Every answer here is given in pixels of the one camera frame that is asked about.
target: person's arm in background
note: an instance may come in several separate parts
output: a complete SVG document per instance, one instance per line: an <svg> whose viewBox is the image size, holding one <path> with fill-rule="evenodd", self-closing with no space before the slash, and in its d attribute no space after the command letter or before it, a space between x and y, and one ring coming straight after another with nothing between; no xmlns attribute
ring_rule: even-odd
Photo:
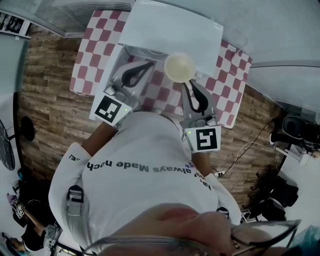
<svg viewBox="0 0 320 256"><path fill-rule="evenodd" d="M115 133L113 127L102 122L82 146L72 143L62 157L54 173L48 196L51 211L62 228L65 227L65 204L69 188L78 183L88 161L112 139Z"/></svg>
<svg viewBox="0 0 320 256"><path fill-rule="evenodd" d="M45 230L44 225L42 225L42 223L39 220L37 220L37 218L33 216L27 209L24 209L24 213L33 222L35 226L34 231L39 235L39 237L41 237L43 231Z"/></svg>
<svg viewBox="0 0 320 256"><path fill-rule="evenodd" d="M233 224L239 225L241 220L240 208L234 197L212 173L210 152L194 153L192 154L191 160L202 176L205 177L206 181L214 189L219 200L219 206L224 207L229 211L229 217Z"/></svg>

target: person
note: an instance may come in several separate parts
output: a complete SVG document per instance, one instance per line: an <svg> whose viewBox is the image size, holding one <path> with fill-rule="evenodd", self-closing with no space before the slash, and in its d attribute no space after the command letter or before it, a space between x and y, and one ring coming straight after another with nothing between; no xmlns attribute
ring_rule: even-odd
<svg viewBox="0 0 320 256"><path fill-rule="evenodd" d="M79 179L89 202L85 222L91 244L98 243L97 248L95 244L90 247L93 252L104 256L211 255L177 251L181 247L177 245L186 245L185 241L195 243L193 249L198 244L206 246L213 256L231 256L239 249L231 239L231 229L240 224L241 211L213 175L209 153L195 153L189 159L179 130L161 115L134 112L118 130L103 122L82 145L69 147L49 191L52 213L64 230L69 230L64 221L67 194ZM225 214L217 212L221 208ZM117 245L112 238L124 240ZM170 238L184 241L171 243ZM135 246L125 246L128 241ZM113 245L101 248L101 243ZM166 246L164 251L166 243L176 246ZM268 250L274 256L286 251Z"/></svg>
<svg viewBox="0 0 320 256"><path fill-rule="evenodd" d="M24 234L22 235L22 241L19 241L15 237L9 239L9 244L20 255L24 255L27 252L36 252L44 247L44 240L46 231L44 225L27 209L24 208L24 214L28 218L28 223Z"/></svg>

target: red and white tablecloth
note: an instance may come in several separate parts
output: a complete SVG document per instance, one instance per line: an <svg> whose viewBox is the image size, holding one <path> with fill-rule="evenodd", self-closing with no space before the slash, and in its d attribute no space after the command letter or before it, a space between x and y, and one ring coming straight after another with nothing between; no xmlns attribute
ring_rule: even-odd
<svg viewBox="0 0 320 256"><path fill-rule="evenodd" d="M70 90L95 95L108 59L118 43L129 12L97 10L87 26L74 64ZM145 60L130 56L128 62ZM232 128L235 124L246 86L252 59L226 41L221 42L214 76L198 78L216 102L218 124ZM146 109L158 109L183 115L181 84L172 82L164 72L164 63L155 63L149 84L139 100ZM194 106L198 102L192 97Z"/></svg>

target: sleeve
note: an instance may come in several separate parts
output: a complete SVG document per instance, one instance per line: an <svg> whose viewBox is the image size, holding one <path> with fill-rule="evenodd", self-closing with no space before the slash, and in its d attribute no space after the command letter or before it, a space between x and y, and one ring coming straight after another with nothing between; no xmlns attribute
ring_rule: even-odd
<svg viewBox="0 0 320 256"><path fill-rule="evenodd" d="M233 196L229 191L210 173L205 177L207 182L213 187L219 201L219 206L229 211L229 217L232 224L239 225L241 220L241 211Z"/></svg>
<svg viewBox="0 0 320 256"><path fill-rule="evenodd" d="M76 185L82 177L86 164L91 155L78 143L73 143L61 159L50 185L49 204L51 211L62 227L65 229L64 215L68 190Z"/></svg>

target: nose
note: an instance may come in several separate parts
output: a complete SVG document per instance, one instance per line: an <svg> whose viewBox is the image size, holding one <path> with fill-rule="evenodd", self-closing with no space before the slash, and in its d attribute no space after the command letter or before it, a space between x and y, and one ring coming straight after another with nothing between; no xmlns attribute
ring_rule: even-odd
<svg viewBox="0 0 320 256"><path fill-rule="evenodd" d="M177 237L208 246L213 252L231 256L236 250L231 240L231 223L218 212L199 214L176 229Z"/></svg>

